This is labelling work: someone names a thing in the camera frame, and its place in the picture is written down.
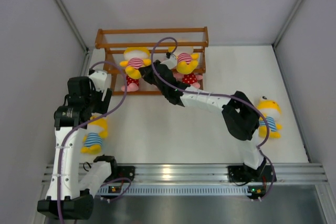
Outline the yellow plush toy pink stripes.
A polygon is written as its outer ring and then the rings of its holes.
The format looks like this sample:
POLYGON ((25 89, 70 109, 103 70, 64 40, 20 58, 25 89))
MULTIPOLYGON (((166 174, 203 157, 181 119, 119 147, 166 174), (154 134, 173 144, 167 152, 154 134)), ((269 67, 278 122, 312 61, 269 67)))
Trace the yellow plush toy pink stripes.
POLYGON ((146 47, 129 47, 124 51, 123 56, 124 60, 119 65, 132 79, 140 79, 142 76, 139 69, 151 64, 150 51, 146 47))

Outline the pink plush toy red dress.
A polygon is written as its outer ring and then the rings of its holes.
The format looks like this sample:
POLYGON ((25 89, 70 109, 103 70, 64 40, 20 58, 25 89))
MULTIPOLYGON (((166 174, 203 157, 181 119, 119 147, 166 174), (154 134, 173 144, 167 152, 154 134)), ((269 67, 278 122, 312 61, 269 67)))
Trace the pink plush toy red dress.
POLYGON ((194 86, 197 89, 201 87, 201 84, 199 83, 199 81, 203 80, 202 75, 195 74, 195 73, 190 73, 190 74, 176 73, 175 78, 179 81, 182 81, 183 83, 194 86))

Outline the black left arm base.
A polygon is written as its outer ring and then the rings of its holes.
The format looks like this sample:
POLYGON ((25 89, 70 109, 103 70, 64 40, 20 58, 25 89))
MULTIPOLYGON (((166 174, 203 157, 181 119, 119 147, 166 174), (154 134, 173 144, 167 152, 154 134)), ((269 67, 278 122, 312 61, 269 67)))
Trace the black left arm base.
POLYGON ((121 165, 117 167, 116 178, 128 178, 130 181, 134 180, 135 177, 135 166, 125 166, 121 165))

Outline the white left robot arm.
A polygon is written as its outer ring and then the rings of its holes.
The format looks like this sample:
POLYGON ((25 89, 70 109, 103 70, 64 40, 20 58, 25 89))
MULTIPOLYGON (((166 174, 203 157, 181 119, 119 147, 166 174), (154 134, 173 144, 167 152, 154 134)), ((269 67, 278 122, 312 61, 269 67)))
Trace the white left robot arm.
POLYGON ((119 170, 113 156, 98 156, 85 177, 79 179, 82 140, 88 124, 109 115, 112 96, 111 77, 105 72, 70 78, 63 105, 54 112, 55 159, 45 199, 37 211, 46 217, 65 220, 88 220, 93 212, 94 197, 101 185, 117 179, 119 170))

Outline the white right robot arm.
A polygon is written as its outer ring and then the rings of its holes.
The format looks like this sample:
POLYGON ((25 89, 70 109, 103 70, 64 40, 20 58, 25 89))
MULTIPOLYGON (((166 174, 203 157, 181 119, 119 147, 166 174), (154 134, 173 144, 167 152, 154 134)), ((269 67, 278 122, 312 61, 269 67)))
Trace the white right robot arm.
POLYGON ((243 92, 226 95, 197 89, 176 80, 167 61, 157 60, 149 66, 141 67, 139 72, 143 80, 156 86, 169 103, 203 109, 222 117, 228 132, 238 140, 244 176, 248 180, 258 180, 263 176, 266 157, 261 152, 261 145, 256 143, 256 137, 259 121, 263 120, 266 127, 268 122, 243 92))

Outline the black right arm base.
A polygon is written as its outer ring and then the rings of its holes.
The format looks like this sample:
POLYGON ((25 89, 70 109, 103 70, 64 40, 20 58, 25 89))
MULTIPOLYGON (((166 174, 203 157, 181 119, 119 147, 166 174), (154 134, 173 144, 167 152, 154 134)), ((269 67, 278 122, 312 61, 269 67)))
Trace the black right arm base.
POLYGON ((228 166, 228 178, 230 183, 244 186, 257 179, 256 171, 245 165, 228 166))

